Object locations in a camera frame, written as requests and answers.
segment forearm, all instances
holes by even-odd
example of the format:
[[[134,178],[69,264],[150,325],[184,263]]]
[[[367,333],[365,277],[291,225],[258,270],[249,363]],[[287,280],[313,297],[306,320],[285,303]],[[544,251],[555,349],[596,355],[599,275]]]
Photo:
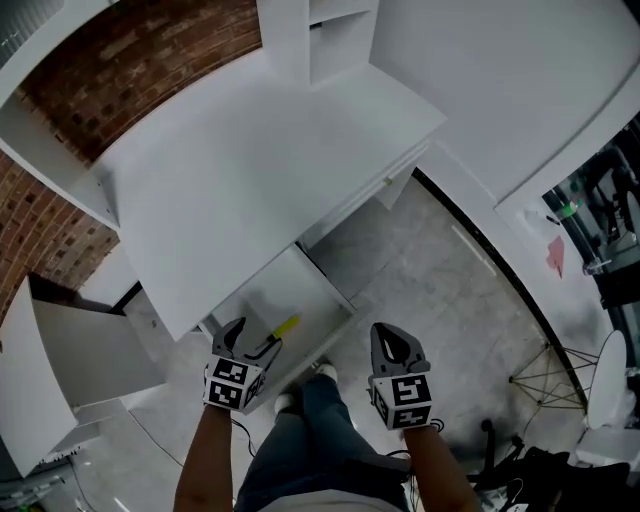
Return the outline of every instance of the forearm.
[[[176,490],[175,512],[232,510],[231,417],[205,406]]]
[[[404,436],[427,512],[480,510],[467,477],[435,429],[408,429]]]

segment red paper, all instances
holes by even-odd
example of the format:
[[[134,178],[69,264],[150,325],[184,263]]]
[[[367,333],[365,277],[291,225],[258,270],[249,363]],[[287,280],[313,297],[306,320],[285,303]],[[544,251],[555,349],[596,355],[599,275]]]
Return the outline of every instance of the red paper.
[[[547,265],[549,265],[549,268],[557,270],[560,279],[562,279],[562,272],[564,270],[564,240],[559,235],[549,244]]]

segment yellow object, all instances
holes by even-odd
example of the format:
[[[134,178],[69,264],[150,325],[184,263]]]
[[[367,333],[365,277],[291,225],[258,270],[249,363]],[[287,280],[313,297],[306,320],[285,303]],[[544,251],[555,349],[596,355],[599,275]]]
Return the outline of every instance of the yellow object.
[[[271,335],[276,339],[282,338],[282,336],[287,331],[290,331],[291,329],[293,329],[299,323],[300,323],[300,315],[293,315],[291,318],[289,318],[289,320],[287,320],[283,324],[281,324],[278,327],[276,327],[274,329],[274,331],[271,333]]]

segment blue jeans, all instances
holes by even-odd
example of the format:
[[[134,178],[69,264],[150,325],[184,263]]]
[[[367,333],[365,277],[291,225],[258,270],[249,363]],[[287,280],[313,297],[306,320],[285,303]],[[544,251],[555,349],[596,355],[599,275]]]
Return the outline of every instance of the blue jeans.
[[[376,468],[365,477],[348,460],[376,451],[356,432],[336,383],[316,375],[302,386],[302,411],[282,411],[258,450],[238,494],[236,512],[257,512],[282,496],[335,489],[378,498],[408,511],[402,485]]]

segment white sneaker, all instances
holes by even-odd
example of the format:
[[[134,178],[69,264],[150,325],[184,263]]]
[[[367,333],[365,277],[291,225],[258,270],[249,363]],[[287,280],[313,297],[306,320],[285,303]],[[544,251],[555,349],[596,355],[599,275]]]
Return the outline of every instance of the white sneaker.
[[[338,383],[338,371],[333,367],[333,365],[327,363],[321,364],[316,370],[316,373],[331,377],[336,384]]]
[[[289,393],[283,393],[282,395],[278,395],[278,398],[276,398],[276,404],[274,406],[274,410],[276,411],[276,416],[280,414],[280,411],[282,411],[283,409],[286,409],[287,407],[291,407],[295,403],[296,401],[293,398],[293,395],[290,395]]]

